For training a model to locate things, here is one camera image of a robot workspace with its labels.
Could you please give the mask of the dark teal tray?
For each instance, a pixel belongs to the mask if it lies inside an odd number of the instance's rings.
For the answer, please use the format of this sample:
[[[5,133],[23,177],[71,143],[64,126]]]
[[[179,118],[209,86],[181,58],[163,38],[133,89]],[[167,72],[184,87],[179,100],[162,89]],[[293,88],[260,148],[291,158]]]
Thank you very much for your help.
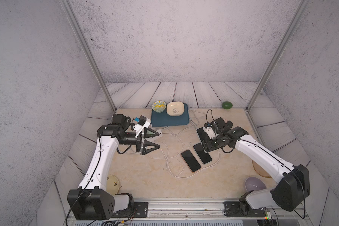
[[[188,106],[184,104],[184,113],[180,116],[170,116],[165,110],[162,113],[152,111],[151,124],[153,127],[183,126],[189,124]]]

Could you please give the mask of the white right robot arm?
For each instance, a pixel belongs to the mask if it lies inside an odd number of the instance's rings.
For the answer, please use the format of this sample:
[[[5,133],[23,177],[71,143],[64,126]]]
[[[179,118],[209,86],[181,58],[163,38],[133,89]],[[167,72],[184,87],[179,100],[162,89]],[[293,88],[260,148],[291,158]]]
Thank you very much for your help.
[[[294,211],[310,195],[309,171],[302,164],[296,166],[269,151],[241,127],[231,121],[217,118],[197,129],[205,152],[228,146],[247,155],[276,182],[273,188],[248,191],[239,199],[235,211],[249,217],[258,209],[278,206],[285,211]]]

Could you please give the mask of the aluminium frame post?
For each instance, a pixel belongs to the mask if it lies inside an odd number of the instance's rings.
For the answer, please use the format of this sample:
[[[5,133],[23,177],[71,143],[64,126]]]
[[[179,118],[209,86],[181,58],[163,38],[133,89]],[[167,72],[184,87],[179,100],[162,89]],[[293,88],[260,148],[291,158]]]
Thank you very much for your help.
[[[79,42],[79,44],[80,44],[84,54],[86,56],[87,61],[90,64],[90,67],[91,67],[91,69],[92,69],[92,71],[93,71],[93,73],[94,73],[94,75],[95,75],[95,77],[96,77],[96,79],[97,79],[97,81],[99,83],[99,86],[100,86],[101,90],[103,91],[103,94],[104,94],[107,102],[109,103],[111,109],[114,112],[116,112],[117,108],[116,108],[116,106],[115,106],[115,104],[114,104],[114,102],[113,102],[113,100],[111,98],[111,95],[110,95],[110,93],[108,91],[108,88],[107,88],[105,82],[104,82],[104,79],[103,79],[103,77],[101,75],[99,67],[98,67],[98,65],[97,65],[97,63],[95,61],[95,58],[94,58],[94,56],[93,56],[93,54],[92,54],[92,52],[91,52],[91,50],[89,48],[89,45],[88,45],[88,43],[87,43],[87,41],[86,41],[86,39],[84,37],[84,34],[83,34],[82,29],[80,27],[80,24],[79,24],[79,22],[78,22],[78,20],[77,20],[77,18],[75,16],[75,13],[74,13],[74,11],[73,11],[73,9],[71,7],[70,1],[68,1],[68,0],[60,0],[60,3],[62,5],[62,7],[63,7],[64,12],[66,13],[68,21],[69,21],[69,23],[70,23],[70,25],[71,25],[71,27],[72,27],[72,29],[74,31],[74,34],[75,34],[75,36],[76,36],[76,38],[77,38],[77,40],[78,40],[78,42]]]
[[[293,36],[293,34],[295,33],[302,17],[304,16],[308,6],[310,4],[310,0],[302,0],[299,3],[299,6],[297,8],[297,10],[295,11],[295,14],[292,18],[292,20],[290,21],[287,29],[285,30],[279,45],[277,46],[274,55],[272,56],[265,72],[263,73],[258,86],[256,87],[253,96],[251,97],[246,110],[247,112],[250,112],[251,109],[254,107],[255,102],[257,101],[262,89],[264,88],[265,84],[267,83],[268,79],[270,78],[273,70],[276,67],[276,64],[278,63],[278,61],[280,60],[282,54],[284,53],[287,44],[289,43],[291,37]]]

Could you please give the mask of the cream panda square bowl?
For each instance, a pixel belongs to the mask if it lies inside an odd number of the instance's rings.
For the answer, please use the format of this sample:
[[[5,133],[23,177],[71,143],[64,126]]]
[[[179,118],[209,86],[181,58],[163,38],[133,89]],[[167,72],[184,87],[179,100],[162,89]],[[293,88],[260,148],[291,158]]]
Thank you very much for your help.
[[[183,102],[176,101],[176,102],[170,102],[166,106],[166,113],[169,116],[181,116],[185,111],[185,105]]]

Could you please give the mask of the purple plate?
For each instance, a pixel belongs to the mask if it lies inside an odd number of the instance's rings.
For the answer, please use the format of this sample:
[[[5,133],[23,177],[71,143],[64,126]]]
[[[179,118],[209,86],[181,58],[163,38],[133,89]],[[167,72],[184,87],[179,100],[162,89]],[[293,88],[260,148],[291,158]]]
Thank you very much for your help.
[[[265,183],[261,179],[258,179],[256,177],[247,178],[244,183],[244,186],[247,192],[260,191],[263,189],[267,189]]]

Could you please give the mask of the green round fruit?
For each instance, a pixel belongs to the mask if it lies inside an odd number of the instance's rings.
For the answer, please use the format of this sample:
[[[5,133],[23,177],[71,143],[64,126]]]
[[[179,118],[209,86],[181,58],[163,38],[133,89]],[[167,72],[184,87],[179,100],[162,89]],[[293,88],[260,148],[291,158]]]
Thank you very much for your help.
[[[228,109],[231,109],[232,107],[233,107],[233,104],[231,102],[229,102],[229,101],[225,101],[225,102],[222,103],[222,108],[223,109],[228,110]]]

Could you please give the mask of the phone with pale green case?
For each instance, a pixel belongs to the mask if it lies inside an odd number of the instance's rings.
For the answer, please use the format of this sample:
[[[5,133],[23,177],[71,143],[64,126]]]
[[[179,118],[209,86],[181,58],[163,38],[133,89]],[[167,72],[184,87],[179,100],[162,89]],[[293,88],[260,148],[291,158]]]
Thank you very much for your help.
[[[212,161],[212,157],[207,152],[205,152],[201,143],[194,145],[193,148],[200,158],[202,164],[208,164]]]

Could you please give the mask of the aluminium right frame post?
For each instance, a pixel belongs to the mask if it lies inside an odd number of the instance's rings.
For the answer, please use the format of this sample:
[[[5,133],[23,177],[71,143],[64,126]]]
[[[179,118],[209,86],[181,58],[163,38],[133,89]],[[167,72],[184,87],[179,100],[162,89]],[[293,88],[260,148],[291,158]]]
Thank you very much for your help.
[[[256,87],[253,96],[251,97],[246,110],[247,112],[250,112],[251,109],[254,107],[255,102],[257,101],[262,89],[264,88],[265,84],[267,83],[268,79],[270,78],[273,70],[276,67],[276,64],[278,63],[278,61],[280,60],[282,54],[284,53],[287,44],[289,43],[291,37],[293,36],[293,34],[295,33],[302,17],[304,16],[308,6],[310,4],[310,0],[302,0],[299,3],[299,6],[297,8],[297,10],[295,11],[295,14],[292,18],[292,20],[290,21],[287,29],[285,30],[279,45],[277,46],[274,55],[272,56],[265,72],[263,73],[258,86]]]

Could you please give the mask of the black phone white edge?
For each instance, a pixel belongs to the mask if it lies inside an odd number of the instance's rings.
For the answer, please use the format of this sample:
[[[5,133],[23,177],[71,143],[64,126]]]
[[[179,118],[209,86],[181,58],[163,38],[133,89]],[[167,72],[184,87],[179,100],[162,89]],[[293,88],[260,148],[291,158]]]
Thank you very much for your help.
[[[208,148],[208,135],[207,133],[203,130],[203,128],[199,128],[196,130],[198,137],[200,139],[200,142],[202,144],[202,147],[206,153],[208,153],[209,148]]]

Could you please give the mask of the white power strip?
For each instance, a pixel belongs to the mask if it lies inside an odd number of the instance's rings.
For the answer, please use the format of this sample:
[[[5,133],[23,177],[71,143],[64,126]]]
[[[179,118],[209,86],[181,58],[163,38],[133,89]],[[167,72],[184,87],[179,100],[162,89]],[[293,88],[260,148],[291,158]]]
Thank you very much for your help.
[[[163,136],[163,132],[161,130],[157,130],[157,132],[158,132],[158,136],[156,136],[155,138],[159,139]]]

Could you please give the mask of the pale yellow plate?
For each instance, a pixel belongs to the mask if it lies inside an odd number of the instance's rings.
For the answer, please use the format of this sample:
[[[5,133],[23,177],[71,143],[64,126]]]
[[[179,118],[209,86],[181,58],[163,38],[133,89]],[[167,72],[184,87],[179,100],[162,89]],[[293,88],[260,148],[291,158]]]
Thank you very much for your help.
[[[107,175],[106,180],[106,191],[114,196],[119,193],[120,190],[120,182],[119,179],[114,175]]]

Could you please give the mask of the phone with pink case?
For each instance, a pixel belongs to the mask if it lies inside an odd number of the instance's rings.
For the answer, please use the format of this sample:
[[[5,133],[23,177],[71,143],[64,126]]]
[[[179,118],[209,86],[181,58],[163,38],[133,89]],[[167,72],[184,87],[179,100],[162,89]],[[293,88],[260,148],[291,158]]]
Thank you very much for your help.
[[[180,155],[192,172],[196,172],[201,168],[200,163],[197,161],[190,150],[183,151]]]

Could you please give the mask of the colourful patterned small bowl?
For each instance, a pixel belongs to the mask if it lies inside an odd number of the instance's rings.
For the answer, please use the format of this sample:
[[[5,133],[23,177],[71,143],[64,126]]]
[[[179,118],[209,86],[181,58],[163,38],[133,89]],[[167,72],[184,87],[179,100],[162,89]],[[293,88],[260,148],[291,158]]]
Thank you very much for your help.
[[[165,103],[165,101],[158,100],[152,104],[152,110],[157,113],[162,113],[163,111],[165,111],[166,106],[167,104]]]

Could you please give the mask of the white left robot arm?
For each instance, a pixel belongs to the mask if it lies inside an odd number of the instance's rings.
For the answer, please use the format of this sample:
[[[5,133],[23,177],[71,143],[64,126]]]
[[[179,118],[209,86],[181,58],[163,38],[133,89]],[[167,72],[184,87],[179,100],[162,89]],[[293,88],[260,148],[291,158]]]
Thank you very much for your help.
[[[67,195],[69,212],[76,220],[109,221],[112,217],[125,221],[135,216],[135,204],[132,194],[111,195],[106,190],[107,176],[115,153],[122,154],[120,145],[135,147],[136,152],[146,155],[160,148],[148,141],[159,133],[150,128],[149,118],[140,116],[130,118],[125,115],[113,115],[110,124],[97,130],[96,149],[89,168],[77,189],[71,189]]]

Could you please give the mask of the aluminium left frame post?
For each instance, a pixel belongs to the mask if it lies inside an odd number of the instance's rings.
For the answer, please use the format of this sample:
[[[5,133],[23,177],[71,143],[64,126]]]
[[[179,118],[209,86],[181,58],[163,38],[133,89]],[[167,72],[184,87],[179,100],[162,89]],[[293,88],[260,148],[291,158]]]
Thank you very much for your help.
[[[92,69],[92,71],[93,71],[93,73],[94,73],[94,75],[95,75],[95,77],[96,77],[96,79],[97,79],[97,81],[99,83],[99,86],[100,86],[101,90],[103,91],[103,94],[104,94],[107,102],[109,103],[111,109],[114,112],[116,112],[117,108],[116,108],[116,106],[115,106],[115,104],[114,104],[114,102],[113,102],[113,100],[111,98],[111,95],[110,95],[110,93],[108,91],[108,88],[107,88],[105,82],[104,82],[104,79],[103,79],[103,77],[101,75],[99,67],[98,67],[98,65],[97,65],[97,63],[95,61],[95,58],[94,58],[94,56],[93,56],[93,54],[92,54],[92,52],[91,52],[91,50],[89,48],[89,45],[88,45],[88,43],[87,43],[87,41],[86,41],[86,39],[84,37],[84,34],[83,34],[82,29],[80,27],[80,24],[79,24],[79,22],[78,22],[78,20],[77,20],[77,18],[75,16],[75,13],[74,13],[74,11],[73,11],[73,9],[71,7],[70,1],[68,1],[68,0],[60,0],[60,3],[62,5],[62,7],[63,7],[64,12],[66,13],[68,21],[69,21],[69,23],[70,23],[70,25],[71,25],[71,27],[72,27],[72,29],[74,31],[74,34],[75,34],[75,36],[76,36],[76,38],[77,38],[77,40],[78,40],[78,42],[79,42],[79,44],[80,44],[84,54],[86,56],[87,61],[90,64],[90,67],[91,67],[91,69]]]

